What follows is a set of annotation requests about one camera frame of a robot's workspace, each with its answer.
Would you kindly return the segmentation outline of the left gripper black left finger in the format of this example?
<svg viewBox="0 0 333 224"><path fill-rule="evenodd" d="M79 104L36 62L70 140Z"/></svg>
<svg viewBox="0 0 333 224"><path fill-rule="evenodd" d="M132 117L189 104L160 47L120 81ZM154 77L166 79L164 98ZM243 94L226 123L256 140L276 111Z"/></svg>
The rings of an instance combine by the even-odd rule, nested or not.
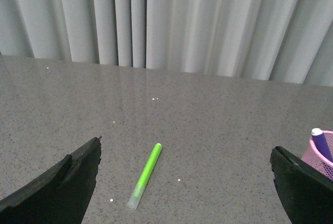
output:
<svg viewBox="0 0 333 224"><path fill-rule="evenodd" d="M1 200L1 223L81 223L101 161L94 137L40 176Z"/></svg>

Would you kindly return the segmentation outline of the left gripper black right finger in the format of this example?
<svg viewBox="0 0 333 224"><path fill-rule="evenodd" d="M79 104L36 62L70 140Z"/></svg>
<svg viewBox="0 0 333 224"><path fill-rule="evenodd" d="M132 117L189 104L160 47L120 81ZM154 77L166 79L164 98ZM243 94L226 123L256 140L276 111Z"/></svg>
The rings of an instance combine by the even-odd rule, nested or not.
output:
<svg viewBox="0 0 333 224"><path fill-rule="evenodd" d="M332 223L332 180L281 146L272 149L274 186L291 223Z"/></svg>

